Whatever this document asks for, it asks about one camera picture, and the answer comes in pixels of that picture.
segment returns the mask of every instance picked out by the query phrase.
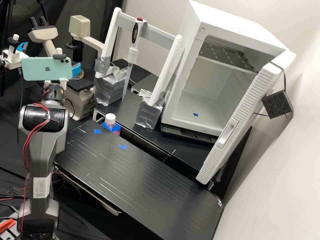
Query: open door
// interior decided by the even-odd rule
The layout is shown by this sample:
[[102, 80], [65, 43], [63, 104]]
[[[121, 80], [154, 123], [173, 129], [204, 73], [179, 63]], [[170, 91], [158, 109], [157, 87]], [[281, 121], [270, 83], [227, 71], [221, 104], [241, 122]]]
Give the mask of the open door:
[[[295, 54], [284, 51], [273, 63], [286, 69], [294, 60]], [[207, 156], [196, 179], [207, 184], [216, 172], [227, 162], [229, 156], [244, 136], [254, 119], [254, 112], [260, 111], [261, 99], [267, 94], [282, 70], [272, 63], [267, 63], [252, 81], [228, 123], [225, 125], [217, 142]]]

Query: white wall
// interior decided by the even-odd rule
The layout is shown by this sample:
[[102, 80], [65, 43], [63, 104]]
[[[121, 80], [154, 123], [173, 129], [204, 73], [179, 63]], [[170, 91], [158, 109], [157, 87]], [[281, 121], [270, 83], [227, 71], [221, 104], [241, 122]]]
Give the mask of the white wall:
[[228, 190], [214, 240], [320, 239], [320, 27], [305, 53], [303, 74], [290, 89], [294, 116], [282, 133], [285, 124], [275, 125], [279, 137], [264, 154], [263, 141], [256, 139], [257, 150], [247, 143], [253, 151], [244, 152], [250, 157], [242, 181], [233, 179], [238, 186]]
[[[198, 0], [198, 2], [258, 22], [272, 32], [290, 50], [300, 54], [314, 34], [320, 12], [320, 1], [305, 0]], [[177, 34], [187, 0], [126, 0], [123, 11], [143, 17], [149, 24]], [[114, 60], [128, 57], [131, 35], [119, 31]], [[137, 65], [160, 74], [168, 50], [142, 39]]]

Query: door handle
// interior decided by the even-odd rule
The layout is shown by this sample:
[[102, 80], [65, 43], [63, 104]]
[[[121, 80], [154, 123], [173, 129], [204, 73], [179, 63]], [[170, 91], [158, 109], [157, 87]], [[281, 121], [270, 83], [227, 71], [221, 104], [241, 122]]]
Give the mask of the door handle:
[[227, 127], [224, 129], [224, 131], [221, 133], [218, 141], [215, 143], [215, 145], [222, 149], [224, 145], [226, 144], [227, 140], [233, 133], [233, 131], [236, 129], [236, 126], [238, 125], [239, 121], [235, 120], [234, 118], [231, 118], [230, 122], [228, 123]]

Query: pipette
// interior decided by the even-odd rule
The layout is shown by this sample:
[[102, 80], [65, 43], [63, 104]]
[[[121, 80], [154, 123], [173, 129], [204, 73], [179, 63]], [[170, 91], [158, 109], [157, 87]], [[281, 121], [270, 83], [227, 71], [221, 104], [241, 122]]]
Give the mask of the pipette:
[[142, 32], [142, 28], [144, 23], [146, 23], [146, 20], [143, 20], [141, 17], [138, 17], [135, 20], [133, 29], [132, 29], [132, 36], [131, 36], [131, 47], [129, 48], [129, 55], [128, 55], [128, 70], [127, 70], [127, 75], [124, 83], [124, 88], [122, 92], [122, 101], [124, 99], [124, 96], [126, 95], [128, 83], [129, 83], [129, 78], [132, 70], [133, 64], [136, 63], [137, 56], [138, 56], [138, 44]]

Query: white bottle cap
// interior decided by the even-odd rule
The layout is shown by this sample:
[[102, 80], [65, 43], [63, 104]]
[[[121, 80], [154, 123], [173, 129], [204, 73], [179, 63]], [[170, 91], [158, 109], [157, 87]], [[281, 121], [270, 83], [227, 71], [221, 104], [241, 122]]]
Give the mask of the white bottle cap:
[[116, 122], [116, 115], [113, 113], [108, 113], [104, 119], [106, 124], [114, 124]]
[[56, 48], [57, 54], [62, 54], [62, 48]]
[[18, 34], [14, 34], [12, 38], [13, 38], [13, 40], [18, 41], [19, 40], [19, 35]]

